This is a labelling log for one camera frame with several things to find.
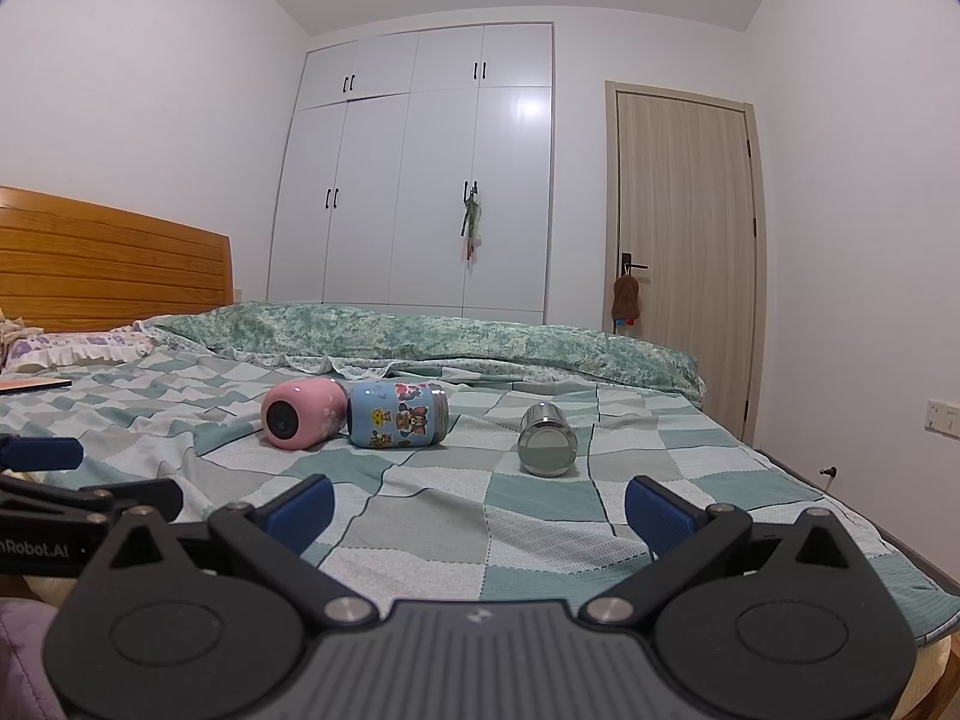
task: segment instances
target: door frame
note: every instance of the door frame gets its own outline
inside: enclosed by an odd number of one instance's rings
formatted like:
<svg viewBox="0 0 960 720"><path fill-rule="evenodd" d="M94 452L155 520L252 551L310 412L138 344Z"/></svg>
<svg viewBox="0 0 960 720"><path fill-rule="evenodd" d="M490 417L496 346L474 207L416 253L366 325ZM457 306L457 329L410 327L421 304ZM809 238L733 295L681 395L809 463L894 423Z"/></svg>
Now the door frame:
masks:
<svg viewBox="0 0 960 720"><path fill-rule="evenodd" d="M661 89L656 86L638 86L618 81L606 82L607 95L607 250L604 258L603 329L613 332L613 282L619 275L620 260L620 137L618 127L617 96L643 95L644 97L684 100L687 103L712 105L726 108L743 115L747 128L747 144L750 159L750 179L754 219L757 221L757 243L754 263L754 338L750 355L750 382L747 394L747 418L743 425L743 442L752 445L757 430L757 406L760 405L760 375L763 372L763 343L767 326L767 224L763 198L763 170L760 165L760 138L757 137L757 117L750 103L698 95L677 89Z"/></svg>

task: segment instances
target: blue gripper pad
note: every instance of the blue gripper pad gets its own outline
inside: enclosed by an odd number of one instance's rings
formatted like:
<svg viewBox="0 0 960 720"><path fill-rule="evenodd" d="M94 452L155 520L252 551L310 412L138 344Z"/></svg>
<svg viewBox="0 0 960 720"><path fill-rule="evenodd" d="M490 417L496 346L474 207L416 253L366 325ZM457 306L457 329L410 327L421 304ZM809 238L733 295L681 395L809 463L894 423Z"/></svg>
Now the blue gripper pad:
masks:
<svg viewBox="0 0 960 720"><path fill-rule="evenodd" d="M314 474L257 509L254 521L299 555L328 528L333 509L333 483L323 474Z"/></svg>
<svg viewBox="0 0 960 720"><path fill-rule="evenodd" d="M3 436L0 469L11 471L72 471L83 462L83 445L76 439Z"/></svg>
<svg viewBox="0 0 960 720"><path fill-rule="evenodd" d="M706 514L646 476L627 484L623 506L627 524L661 557L707 522Z"/></svg>

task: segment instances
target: checkered bedsheet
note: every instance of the checkered bedsheet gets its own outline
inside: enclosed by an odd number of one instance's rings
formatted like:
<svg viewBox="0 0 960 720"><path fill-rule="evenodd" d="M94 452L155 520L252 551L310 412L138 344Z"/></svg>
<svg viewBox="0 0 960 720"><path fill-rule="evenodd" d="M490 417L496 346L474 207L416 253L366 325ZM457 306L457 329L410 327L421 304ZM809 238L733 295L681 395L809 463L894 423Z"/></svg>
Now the checkered bedsheet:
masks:
<svg viewBox="0 0 960 720"><path fill-rule="evenodd" d="M162 350L118 367L59 373L74 379L70 389L0 398L0 432L83 442L83 465L44 481L78 488L170 476L184 489L181 518L196 519L230 500L263 504L325 474L335 484L336 514L304 560L374 600L381 613L400 597L559 597L579 607L649 562L623 509L627 481L644 473L697 506L725 501L763 522L792 522L805 507L826 506L870 559L919 643L960 619L960 599L867 520L776 469L680 395L460 378L443 384L451 428L441 445L372 450L338 437L285 452L257 432L258 401L298 372ZM520 417L541 399L563 410L578 437L576 464L559 479L524 473L515 451Z"/></svg>

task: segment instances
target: upper cabinet door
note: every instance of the upper cabinet door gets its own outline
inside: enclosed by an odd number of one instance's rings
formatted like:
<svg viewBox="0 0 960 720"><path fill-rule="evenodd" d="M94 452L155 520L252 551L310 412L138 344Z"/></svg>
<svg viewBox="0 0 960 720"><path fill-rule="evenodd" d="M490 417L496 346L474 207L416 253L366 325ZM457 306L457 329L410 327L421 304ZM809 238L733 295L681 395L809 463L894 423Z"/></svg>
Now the upper cabinet door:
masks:
<svg viewBox="0 0 960 720"><path fill-rule="evenodd" d="M418 38L418 32L363 38L347 79L347 99L409 92Z"/></svg>
<svg viewBox="0 0 960 720"><path fill-rule="evenodd" d="M473 152L480 242L467 265L464 307L544 310L550 116L549 89L480 90Z"/></svg>
<svg viewBox="0 0 960 720"><path fill-rule="evenodd" d="M344 43L306 55L304 80L296 96L296 109L340 103L347 99L357 43Z"/></svg>
<svg viewBox="0 0 960 720"><path fill-rule="evenodd" d="M414 92L476 89L480 82L481 26L421 32L416 47Z"/></svg>
<svg viewBox="0 0 960 720"><path fill-rule="evenodd" d="M473 166L475 89L410 95L397 194L391 305L464 305L464 195Z"/></svg>
<svg viewBox="0 0 960 720"><path fill-rule="evenodd" d="M548 23L484 27L481 86L552 86L553 28Z"/></svg>
<svg viewBox="0 0 960 720"><path fill-rule="evenodd" d="M347 105L326 249L324 303L389 302L409 100L410 95L392 95Z"/></svg>
<svg viewBox="0 0 960 720"><path fill-rule="evenodd" d="M294 114L271 246L270 300L323 300L323 265L346 105Z"/></svg>

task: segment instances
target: pink thermos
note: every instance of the pink thermos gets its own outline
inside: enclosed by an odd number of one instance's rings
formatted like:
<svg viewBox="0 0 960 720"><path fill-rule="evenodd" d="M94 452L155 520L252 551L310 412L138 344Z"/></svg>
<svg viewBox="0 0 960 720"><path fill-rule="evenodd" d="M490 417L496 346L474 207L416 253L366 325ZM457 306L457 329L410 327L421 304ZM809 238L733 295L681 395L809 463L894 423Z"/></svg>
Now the pink thermos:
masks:
<svg viewBox="0 0 960 720"><path fill-rule="evenodd" d="M260 422L280 449L306 449L336 436L347 420L347 391L317 376L278 384L263 398Z"/></svg>

